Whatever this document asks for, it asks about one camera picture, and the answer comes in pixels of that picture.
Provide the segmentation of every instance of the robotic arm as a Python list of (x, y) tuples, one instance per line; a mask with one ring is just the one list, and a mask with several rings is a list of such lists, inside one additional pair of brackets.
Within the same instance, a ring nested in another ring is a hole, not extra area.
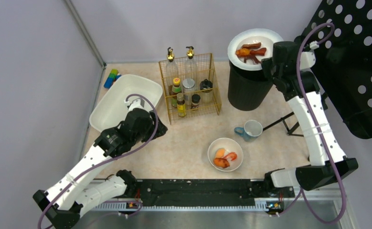
[[(116, 196), (132, 190), (135, 178), (130, 172), (120, 170), (116, 176), (96, 187), (86, 189), (89, 183), (110, 163), (97, 167), (77, 181), (74, 178), (83, 171), (101, 162), (121, 156), (139, 141), (147, 141), (155, 127), (155, 113), (144, 110), (145, 101), (141, 98), (128, 103), (128, 114), (116, 127), (104, 130), (95, 140), (86, 155), (60, 181), (46, 191), (38, 190), (33, 198), (42, 211), (69, 183), (72, 186), (57, 199), (46, 212), (52, 225), (59, 228), (71, 228), (89, 210)], [(158, 130), (153, 139), (164, 135), (167, 127), (158, 119)]]
[[(273, 57), (263, 60), (262, 67), (265, 76), (272, 80), (277, 89), (283, 93), (286, 102), (297, 116), (307, 142), (310, 165), (266, 173), (265, 182), (270, 190), (290, 186), (300, 186), (304, 190), (313, 190), (336, 182), (336, 176), (331, 168), (317, 127), (322, 130), (328, 144), (326, 147), (330, 148), (329, 151), (341, 178), (345, 178), (358, 168), (356, 159), (346, 157), (333, 135), (323, 110), (319, 86), (315, 76), (310, 71), (304, 71), (301, 72), (302, 82), (319, 126), (314, 124), (298, 85), (295, 69), (298, 50), (299, 44), (297, 43), (277, 42), (273, 46)], [(300, 70), (309, 69), (314, 64), (314, 53), (303, 52), (300, 59)]]

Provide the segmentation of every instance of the blue mug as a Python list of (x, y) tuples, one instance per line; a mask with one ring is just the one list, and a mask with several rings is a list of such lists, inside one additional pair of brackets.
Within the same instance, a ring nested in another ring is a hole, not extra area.
[(249, 120), (243, 127), (235, 127), (235, 133), (241, 136), (246, 142), (253, 142), (263, 132), (263, 127), (256, 120)]

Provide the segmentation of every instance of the black lid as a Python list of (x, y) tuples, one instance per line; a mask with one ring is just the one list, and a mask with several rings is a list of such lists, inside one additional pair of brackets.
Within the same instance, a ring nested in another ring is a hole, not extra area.
[(200, 90), (210, 89), (213, 88), (213, 83), (207, 79), (201, 81), (200, 83)]
[(191, 97), (191, 101), (195, 104), (199, 103), (200, 101), (200, 96), (198, 94), (194, 94), (192, 97)]

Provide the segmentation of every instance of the beige table surface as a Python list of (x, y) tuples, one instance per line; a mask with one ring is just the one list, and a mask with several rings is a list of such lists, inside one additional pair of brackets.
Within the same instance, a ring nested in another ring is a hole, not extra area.
[[(103, 84), (113, 68), (118, 69), (121, 74), (143, 76), (162, 85), (158, 63), (108, 64), (98, 101), (107, 92)], [(157, 111), (161, 121), (168, 127), (166, 135), (151, 141), (138, 152), (113, 162), (98, 178), (105, 178), (121, 169), (132, 171), (136, 178), (263, 178), (268, 171), (309, 164), (304, 138), (287, 136), (282, 123), (264, 131), (252, 143), (245, 142), (234, 133), (234, 128), (243, 126), (247, 120), (255, 119), (265, 127), (290, 113), (291, 109), (274, 86), (257, 109), (246, 112), (234, 108), (227, 97), (228, 62), (215, 62), (215, 69), (223, 103), (220, 115), (208, 114), (170, 125), (166, 104), (161, 98)], [(292, 116), (287, 120), (287, 124), (292, 127), (296, 121), (295, 116)], [(296, 133), (301, 134), (301, 129), (298, 128)], [(82, 156), (99, 134), (94, 128), (89, 129)], [(244, 161), (233, 172), (221, 172), (208, 160), (207, 149), (210, 143), (220, 137), (234, 139), (243, 149)]]

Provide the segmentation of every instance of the condiment bottle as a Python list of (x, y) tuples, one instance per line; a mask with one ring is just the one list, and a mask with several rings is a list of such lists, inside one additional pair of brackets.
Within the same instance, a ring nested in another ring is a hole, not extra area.
[(183, 85), (182, 92), (184, 94), (184, 101), (186, 101), (187, 106), (190, 106), (191, 95), (195, 91), (196, 82), (194, 81), (194, 79), (187, 78), (187, 79), (183, 80), (182, 85)]
[(167, 59), (169, 62), (166, 65), (166, 77), (167, 77), (169, 91), (171, 91), (174, 78), (179, 77), (179, 68), (177, 67), (177, 64), (174, 62), (174, 54), (173, 54), (173, 49), (171, 47), (168, 48)]
[[(172, 91), (170, 92), (170, 95), (177, 95), (180, 92), (181, 92), (180, 79), (179, 78), (174, 78), (173, 79)], [(172, 106), (174, 108), (177, 108), (177, 97), (176, 96), (173, 96), (171, 98), (171, 103), (172, 103)]]
[(213, 100), (213, 83), (207, 79), (201, 81), (200, 90), (203, 90), (201, 93), (201, 99), (203, 103), (209, 103)]
[(176, 95), (177, 97), (177, 113), (179, 117), (186, 116), (186, 105), (184, 104), (184, 95), (183, 93), (179, 93)]
[(198, 94), (194, 94), (191, 97), (191, 110), (192, 111), (196, 111), (196, 109), (199, 106), (199, 102), (200, 102), (200, 96)]
[(191, 78), (195, 82), (198, 82), (198, 66), (196, 60), (193, 58), (194, 57), (194, 47), (193, 46), (187, 46), (187, 57), (188, 59), (184, 63), (184, 68), (186, 72), (186, 78)]

